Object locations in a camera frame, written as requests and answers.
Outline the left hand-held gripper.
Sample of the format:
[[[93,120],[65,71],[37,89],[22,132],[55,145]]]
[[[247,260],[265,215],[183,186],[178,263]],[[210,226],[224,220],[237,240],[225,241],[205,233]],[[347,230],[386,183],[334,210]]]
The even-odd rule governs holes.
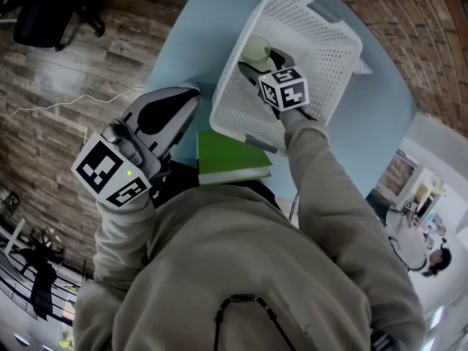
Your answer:
[[[99,203],[128,208],[168,175],[165,153],[180,141],[200,101],[195,88],[162,88],[141,95],[122,121],[111,121],[102,133],[92,134],[72,165],[73,174]]]

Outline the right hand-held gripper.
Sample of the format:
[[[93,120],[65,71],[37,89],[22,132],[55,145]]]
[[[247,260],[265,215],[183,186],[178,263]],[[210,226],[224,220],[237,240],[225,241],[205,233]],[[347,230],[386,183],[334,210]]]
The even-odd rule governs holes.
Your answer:
[[[309,105],[307,79],[295,67],[294,58],[278,48],[271,48],[270,60],[274,68],[266,74],[243,61],[238,62],[238,68],[253,86],[259,85],[263,100],[279,112]]]

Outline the translucent green cup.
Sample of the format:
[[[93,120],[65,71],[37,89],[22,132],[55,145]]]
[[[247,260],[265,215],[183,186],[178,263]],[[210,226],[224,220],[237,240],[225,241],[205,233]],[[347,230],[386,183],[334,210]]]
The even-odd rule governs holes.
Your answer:
[[[269,72],[271,44],[264,37],[252,35],[246,41],[241,59],[259,72]]]

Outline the white perforated plastic basket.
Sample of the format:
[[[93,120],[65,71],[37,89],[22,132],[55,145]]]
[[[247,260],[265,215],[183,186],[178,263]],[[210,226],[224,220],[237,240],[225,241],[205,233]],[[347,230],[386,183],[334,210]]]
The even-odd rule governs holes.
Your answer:
[[[238,62],[250,36],[267,39],[295,60],[307,79],[304,110],[328,124],[362,51],[359,36],[344,22],[330,23],[311,5],[314,0],[262,0],[249,16],[224,66],[213,95],[209,122],[223,135],[284,154],[284,127],[258,87],[240,72]]]

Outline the person's left forearm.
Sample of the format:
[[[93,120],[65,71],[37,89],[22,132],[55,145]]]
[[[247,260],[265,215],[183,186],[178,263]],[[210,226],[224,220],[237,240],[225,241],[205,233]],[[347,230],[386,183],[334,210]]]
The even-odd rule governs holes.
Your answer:
[[[94,279],[125,290],[146,265],[147,245],[156,219],[149,195],[113,209],[96,202],[102,224],[95,234]]]

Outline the person's right forearm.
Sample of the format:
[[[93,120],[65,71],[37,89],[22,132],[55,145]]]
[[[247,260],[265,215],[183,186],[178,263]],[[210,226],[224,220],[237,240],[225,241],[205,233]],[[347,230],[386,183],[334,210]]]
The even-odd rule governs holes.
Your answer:
[[[280,114],[292,179],[299,192],[299,226],[310,237],[359,235],[375,220],[331,151],[326,128],[297,110]]]

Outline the green book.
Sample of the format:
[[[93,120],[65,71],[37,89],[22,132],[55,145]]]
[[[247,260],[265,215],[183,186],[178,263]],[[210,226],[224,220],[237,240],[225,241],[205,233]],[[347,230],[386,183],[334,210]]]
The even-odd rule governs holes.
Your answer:
[[[197,167],[200,185],[226,184],[267,178],[272,163],[254,146],[214,131],[197,133]]]

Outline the light blue table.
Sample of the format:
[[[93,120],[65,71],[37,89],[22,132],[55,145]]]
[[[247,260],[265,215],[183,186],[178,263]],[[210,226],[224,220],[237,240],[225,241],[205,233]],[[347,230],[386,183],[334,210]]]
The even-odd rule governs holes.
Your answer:
[[[209,128],[211,97],[227,58],[252,10],[261,0],[188,0],[163,45],[146,88],[194,83],[203,102],[181,142],[175,161],[195,166],[196,133]],[[415,115],[402,76],[363,21],[342,0],[318,0],[363,43],[370,75],[351,78],[328,123],[333,153],[363,195],[379,180]]]

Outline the black office chair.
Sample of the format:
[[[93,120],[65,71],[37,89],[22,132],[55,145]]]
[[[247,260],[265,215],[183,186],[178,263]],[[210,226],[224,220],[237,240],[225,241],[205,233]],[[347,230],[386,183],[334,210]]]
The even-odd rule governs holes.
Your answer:
[[[92,3],[93,0],[24,0],[13,40],[20,45],[60,51],[64,47],[62,38],[74,14],[101,37],[105,25],[93,11]]]

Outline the person's beige hoodie torso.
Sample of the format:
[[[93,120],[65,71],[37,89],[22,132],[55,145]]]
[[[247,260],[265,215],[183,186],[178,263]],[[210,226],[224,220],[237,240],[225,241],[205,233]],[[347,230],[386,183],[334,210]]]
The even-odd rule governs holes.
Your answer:
[[[79,289],[75,350],[370,351],[383,331],[419,351],[420,302],[369,209],[367,232],[314,238],[250,189],[189,189],[155,208],[129,287]]]

